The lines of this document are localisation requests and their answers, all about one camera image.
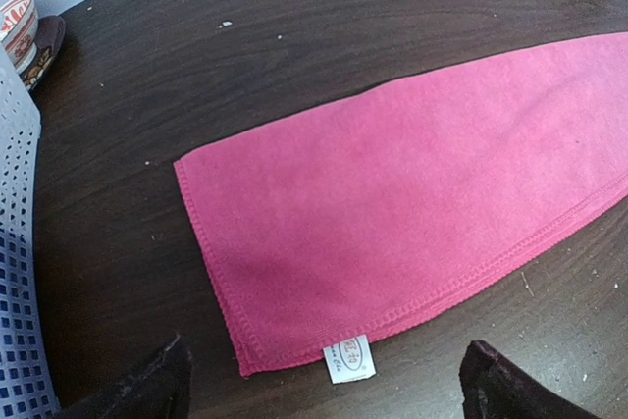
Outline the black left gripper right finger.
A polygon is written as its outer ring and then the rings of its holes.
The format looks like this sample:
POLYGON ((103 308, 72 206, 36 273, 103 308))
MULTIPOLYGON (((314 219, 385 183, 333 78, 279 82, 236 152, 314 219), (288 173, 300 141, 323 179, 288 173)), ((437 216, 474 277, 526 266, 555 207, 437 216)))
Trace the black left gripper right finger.
POLYGON ((483 340, 468 345, 459 380, 466 418, 597 418, 545 388, 483 340))

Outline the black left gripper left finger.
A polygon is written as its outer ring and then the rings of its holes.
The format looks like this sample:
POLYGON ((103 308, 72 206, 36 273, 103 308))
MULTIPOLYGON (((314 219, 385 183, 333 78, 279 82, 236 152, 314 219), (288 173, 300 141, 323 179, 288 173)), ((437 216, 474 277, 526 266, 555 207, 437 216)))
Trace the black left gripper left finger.
POLYGON ((179 335, 117 380, 58 412, 60 418, 186 418, 191 358, 179 335))

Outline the pink towel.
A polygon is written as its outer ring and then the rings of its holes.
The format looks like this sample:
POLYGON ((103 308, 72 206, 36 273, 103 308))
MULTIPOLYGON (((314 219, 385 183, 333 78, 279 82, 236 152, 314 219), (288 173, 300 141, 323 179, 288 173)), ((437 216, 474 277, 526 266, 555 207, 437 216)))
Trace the pink towel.
POLYGON ((396 79, 175 163, 240 374, 383 340, 627 195, 627 36, 396 79))

